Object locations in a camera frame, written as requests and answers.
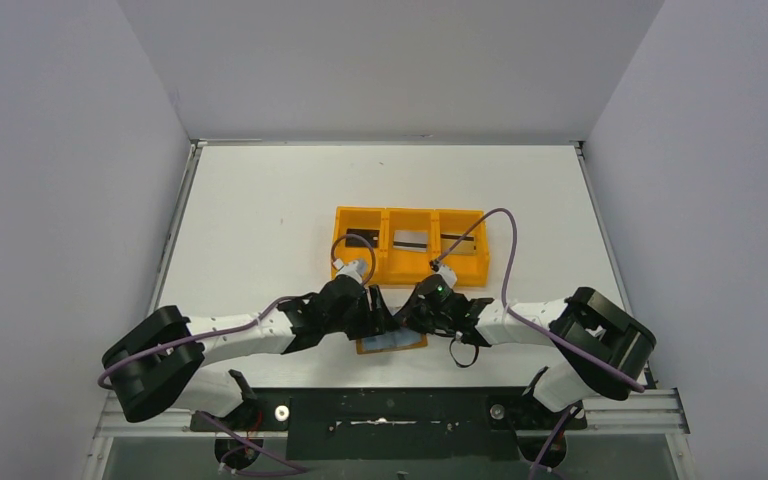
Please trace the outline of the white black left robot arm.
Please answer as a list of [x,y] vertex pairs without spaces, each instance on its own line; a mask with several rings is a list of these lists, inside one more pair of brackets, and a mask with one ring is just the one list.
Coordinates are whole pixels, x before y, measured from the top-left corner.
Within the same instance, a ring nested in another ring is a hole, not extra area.
[[215,364],[300,352],[332,334],[361,340],[401,326],[378,286],[348,275],[335,277],[318,292],[279,297],[251,314],[185,316],[169,305],[107,350],[97,383],[115,393],[131,423],[170,408],[232,419],[255,396],[240,371],[219,371]]

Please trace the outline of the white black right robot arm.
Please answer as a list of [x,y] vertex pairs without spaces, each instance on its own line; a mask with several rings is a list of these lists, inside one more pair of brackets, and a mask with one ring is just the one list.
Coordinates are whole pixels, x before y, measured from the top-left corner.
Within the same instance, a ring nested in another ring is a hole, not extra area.
[[456,292],[440,274],[420,282],[395,319],[425,334],[477,348],[521,344],[554,347],[562,361],[536,375],[532,398],[551,412],[590,397],[623,401],[644,389],[657,340],[642,323],[591,287],[545,302],[505,302]]

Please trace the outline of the orange leather card holder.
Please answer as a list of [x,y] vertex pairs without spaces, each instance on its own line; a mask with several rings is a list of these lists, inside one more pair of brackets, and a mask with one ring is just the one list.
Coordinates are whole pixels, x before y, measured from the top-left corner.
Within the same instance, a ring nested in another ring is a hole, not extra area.
[[407,328],[390,310],[376,312],[371,323],[354,340],[358,355],[424,348],[426,334]]

